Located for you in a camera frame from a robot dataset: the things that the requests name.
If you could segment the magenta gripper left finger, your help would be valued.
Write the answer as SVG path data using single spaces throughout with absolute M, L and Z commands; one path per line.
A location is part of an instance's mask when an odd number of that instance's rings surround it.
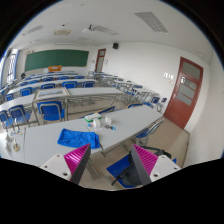
M 86 168 L 86 164 L 91 155 L 91 148 L 89 144 L 83 145 L 64 155 L 64 159 L 71 172 L 70 181 L 78 184 Z

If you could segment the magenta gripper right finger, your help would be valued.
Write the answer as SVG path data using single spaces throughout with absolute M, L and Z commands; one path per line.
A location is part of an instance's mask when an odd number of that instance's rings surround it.
M 158 156 L 135 144 L 132 145 L 131 154 L 141 183 L 143 185 L 151 183 L 150 174 L 158 160 Z

